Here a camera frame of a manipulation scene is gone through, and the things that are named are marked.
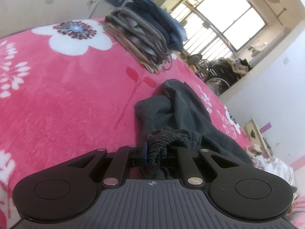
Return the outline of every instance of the bed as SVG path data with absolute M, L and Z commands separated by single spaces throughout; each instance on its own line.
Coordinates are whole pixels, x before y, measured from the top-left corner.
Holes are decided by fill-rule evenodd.
M 186 82 L 213 124 L 250 145 L 216 95 L 174 54 L 150 74 L 104 30 L 103 19 L 69 21 L 0 39 L 0 227 L 19 220 L 12 190 L 25 176 L 96 148 L 137 141 L 136 102 L 165 80 Z M 70 27 L 82 27 L 70 34 Z

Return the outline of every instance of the purple object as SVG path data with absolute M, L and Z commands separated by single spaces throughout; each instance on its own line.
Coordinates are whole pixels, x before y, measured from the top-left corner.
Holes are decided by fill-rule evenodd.
M 268 129 L 271 128 L 271 124 L 270 122 L 266 125 L 264 125 L 261 129 L 260 129 L 260 133 L 266 132 Z

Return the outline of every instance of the stack of folded clothes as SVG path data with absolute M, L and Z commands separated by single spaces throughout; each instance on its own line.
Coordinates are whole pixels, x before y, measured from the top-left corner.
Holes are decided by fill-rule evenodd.
M 171 63 L 173 51 L 182 52 L 186 31 L 151 0 L 132 0 L 105 18 L 105 30 L 149 72 Z

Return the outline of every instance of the silver screw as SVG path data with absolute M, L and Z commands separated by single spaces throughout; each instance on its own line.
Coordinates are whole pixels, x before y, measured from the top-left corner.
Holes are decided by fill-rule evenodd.
M 188 183 L 193 185 L 200 185 L 202 182 L 203 180 L 199 177 L 191 177 L 188 179 Z
M 108 185 L 108 186 L 113 186 L 113 185 L 116 185 L 119 183 L 118 179 L 116 178 L 113 178 L 113 177 L 109 177 L 109 178 L 106 178 L 103 183 L 105 185 Z

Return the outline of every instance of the gray ribbed panel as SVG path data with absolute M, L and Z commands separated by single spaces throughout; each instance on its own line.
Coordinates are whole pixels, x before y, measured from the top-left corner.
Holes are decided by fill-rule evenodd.
M 247 223 L 215 209 L 204 193 L 184 188 L 178 180 L 127 180 L 102 192 L 86 213 L 67 222 L 20 221 L 15 229 L 294 229 L 284 219 Z

